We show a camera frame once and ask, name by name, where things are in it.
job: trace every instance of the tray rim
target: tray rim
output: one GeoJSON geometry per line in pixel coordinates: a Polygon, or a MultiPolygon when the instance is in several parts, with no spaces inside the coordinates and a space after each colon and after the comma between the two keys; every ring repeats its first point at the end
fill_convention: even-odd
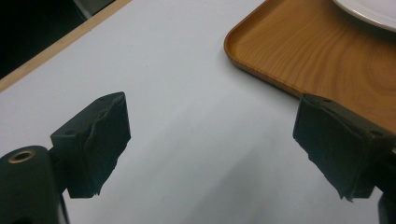
{"type": "Polygon", "coordinates": [[[225,51],[227,57],[230,59],[231,63],[234,66],[236,66],[237,68],[242,69],[243,71],[254,75],[254,77],[256,77],[260,80],[264,80],[264,81],[270,83],[271,85],[274,85],[274,86],[280,88],[281,90],[286,91],[287,93],[300,98],[303,95],[303,90],[299,90],[299,88],[294,85],[286,85],[280,79],[277,79],[273,76],[268,76],[268,74],[265,74],[261,69],[258,69],[252,65],[249,65],[248,63],[242,62],[241,60],[239,60],[232,54],[231,49],[230,49],[230,45],[231,45],[230,41],[231,41],[234,33],[237,30],[239,30],[245,24],[246,21],[248,21],[252,17],[254,17],[256,15],[256,13],[258,11],[262,10],[263,7],[266,7],[269,4],[269,2],[271,2],[271,4],[275,4],[276,6],[278,6],[284,1],[285,0],[277,0],[274,3],[271,0],[265,0],[263,3],[261,3],[252,12],[250,12],[244,19],[242,19],[240,22],[238,22],[233,27],[233,29],[226,35],[226,37],[224,39],[223,47],[224,47],[224,51],[225,51]]]}

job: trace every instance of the wooden tray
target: wooden tray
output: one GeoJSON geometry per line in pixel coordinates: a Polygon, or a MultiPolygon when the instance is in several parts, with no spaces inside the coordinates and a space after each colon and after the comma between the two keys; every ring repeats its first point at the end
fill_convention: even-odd
{"type": "Polygon", "coordinates": [[[396,133],[396,34],[331,0],[266,0],[224,48],[234,65],[282,90],[330,98],[396,133]]]}

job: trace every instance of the white table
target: white table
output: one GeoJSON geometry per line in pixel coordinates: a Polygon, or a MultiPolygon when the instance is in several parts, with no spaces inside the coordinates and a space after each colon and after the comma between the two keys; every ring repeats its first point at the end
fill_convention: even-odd
{"type": "Polygon", "coordinates": [[[379,190],[340,200],[293,140],[298,100],[227,59],[261,2],[134,0],[0,94],[0,154],[124,91],[133,139],[99,197],[64,194],[71,223],[377,223],[379,190]]]}

